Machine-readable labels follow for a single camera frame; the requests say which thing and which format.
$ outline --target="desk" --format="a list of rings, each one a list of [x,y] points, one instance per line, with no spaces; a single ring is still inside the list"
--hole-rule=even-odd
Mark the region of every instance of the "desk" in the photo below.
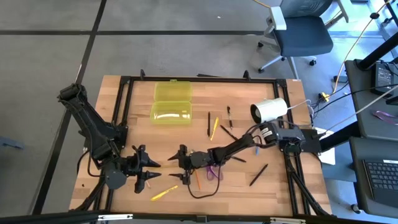
[[[105,76],[99,91],[96,111],[105,121],[110,121],[114,102],[118,92],[119,76]],[[298,80],[287,80],[291,105],[305,100],[303,87]],[[146,145],[151,159],[162,165],[161,168],[149,170],[160,172],[162,175],[151,179],[140,194],[134,193],[135,178],[129,177],[126,185],[114,191],[111,206],[112,212],[128,213],[168,213],[168,214],[208,214],[208,215],[280,215],[291,216],[292,209],[285,172],[284,158],[277,147],[261,150],[256,156],[254,148],[246,149],[237,154],[247,160],[242,163],[230,160],[223,166],[224,179],[220,183],[218,193],[209,198],[194,199],[188,193],[187,186],[182,185],[171,173],[182,173],[177,161],[167,159],[174,155],[180,144],[185,144],[188,150],[205,151],[216,146],[225,146],[232,142],[221,128],[216,130],[214,140],[208,139],[207,114],[211,111],[212,119],[220,118],[220,124],[228,126],[226,107],[231,107],[235,136],[241,136],[248,127],[254,124],[250,115],[251,103],[262,101],[264,98],[274,98],[271,84],[261,83],[201,83],[192,82],[192,124],[190,126],[154,126],[149,118],[150,109],[154,102],[155,82],[134,82],[130,103],[128,125],[129,132],[127,146],[122,156],[132,154],[131,145]],[[293,109],[293,119],[297,124],[310,124],[308,109],[300,105]],[[317,202],[325,211],[331,213],[325,182],[320,163],[312,154],[303,153],[303,173],[305,183]],[[87,156],[80,166],[70,208],[76,208],[89,195],[98,179],[87,174]],[[250,181],[264,164],[268,168],[257,182],[249,187]],[[93,163],[92,173],[99,174]],[[192,190],[195,195],[212,193],[216,188],[216,181],[206,179],[205,169],[198,170],[201,190],[198,189],[195,175],[192,176]],[[156,202],[150,198],[169,187],[178,188],[169,192]],[[100,208],[104,208],[106,188],[103,192]],[[296,187],[296,197],[299,211],[302,213],[300,191]]]
[[[377,203],[373,200],[366,177],[363,159],[391,159],[398,160],[396,153],[398,142],[351,138],[349,140],[355,166],[357,183],[354,184],[358,207],[368,214],[398,218],[398,208]]]
[[[360,70],[352,60],[347,60],[345,62],[345,67],[351,91],[371,88],[371,71]],[[378,97],[378,95],[371,93],[370,91],[362,91],[352,94],[351,96],[353,98],[354,108],[356,111]],[[322,139],[322,150],[325,151],[344,143],[348,141],[351,136],[398,141],[396,126],[387,124],[385,121],[372,115],[372,112],[377,110],[395,115],[398,112],[398,106],[387,105],[386,101],[383,99],[375,102],[369,108],[366,108],[364,111],[357,114],[357,122],[354,122],[335,132],[331,136]]]

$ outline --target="yellow marker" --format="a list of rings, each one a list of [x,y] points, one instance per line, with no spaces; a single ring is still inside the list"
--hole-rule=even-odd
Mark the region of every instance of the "yellow marker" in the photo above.
[[[218,117],[216,118],[216,121],[214,122],[213,133],[211,134],[210,141],[213,140],[214,133],[216,133],[216,128],[217,128],[217,126],[218,126]]]
[[[176,189],[177,187],[178,187],[178,185],[171,187],[171,188],[163,191],[162,193],[156,195],[155,197],[152,197],[150,200],[154,202],[154,201],[158,200],[159,198],[163,197],[163,195],[167,194],[169,191]]]

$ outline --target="chair wheel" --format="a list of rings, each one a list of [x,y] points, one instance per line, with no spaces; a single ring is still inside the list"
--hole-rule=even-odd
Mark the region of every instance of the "chair wheel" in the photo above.
[[[354,211],[355,213],[361,214],[361,211],[360,211],[360,209],[358,208],[358,205],[357,205],[357,204],[351,205],[351,209],[352,209],[352,211]]]

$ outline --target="wooden tabletop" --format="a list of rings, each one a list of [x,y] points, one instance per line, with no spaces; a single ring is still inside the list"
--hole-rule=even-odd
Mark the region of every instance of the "wooden tabletop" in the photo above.
[[[104,76],[96,111],[105,121],[111,121],[116,95],[118,93],[120,76]],[[305,100],[302,83],[299,80],[287,80],[290,104],[296,105]],[[124,96],[118,120],[123,111]],[[134,82],[132,98],[128,115],[128,138],[122,156],[132,155],[131,145],[146,145],[150,158],[162,165],[161,168],[150,168],[162,175],[149,181],[140,194],[134,193],[135,177],[129,177],[126,185],[114,191],[111,211],[127,213],[173,213],[173,214],[209,214],[209,215],[278,215],[290,216],[289,188],[282,153],[277,146],[260,149],[258,156],[254,148],[245,149],[236,156],[245,159],[247,163],[231,159],[222,167],[224,179],[220,189],[213,197],[195,199],[190,196],[187,186],[169,174],[182,173],[177,161],[168,161],[179,149],[180,144],[188,150],[206,151],[217,146],[226,146],[233,142],[220,127],[217,128],[214,139],[209,140],[207,130],[207,114],[210,111],[212,119],[220,118],[220,124],[229,127],[226,107],[231,107],[234,128],[232,133],[240,137],[254,121],[250,115],[250,105],[264,98],[273,99],[271,84],[260,83],[210,83],[192,82],[192,123],[190,126],[156,126],[151,123],[149,115],[154,102],[155,82]],[[309,124],[310,118],[305,105],[292,110],[296,124]],[[319,160],[312,154],[301,155],[305,183],[314,198],[322,208],[331,213],[329,199],[326,193],[325,181]],[[87,159],[81,162],[76,180],[70,208],[76,208],[90,194],[98,182],[97,178],[87,174]],[[261,170],[264,164],[268,168],[249,187],[250,181]],[[93,163],[91,172],[99,174]],[[197,170],[201,183],[198,189],[195,175],[191,176],[191,189],[195,195],[213,193],[216,180],[206,178],[206,169]],[[178,188],[164,195],[158,201],[150,199],[164,190],[178,185]],[[101,208],[104,208],[106,192],[103,192]],[[296,186],[299,211],[303,213],[300,191]]]

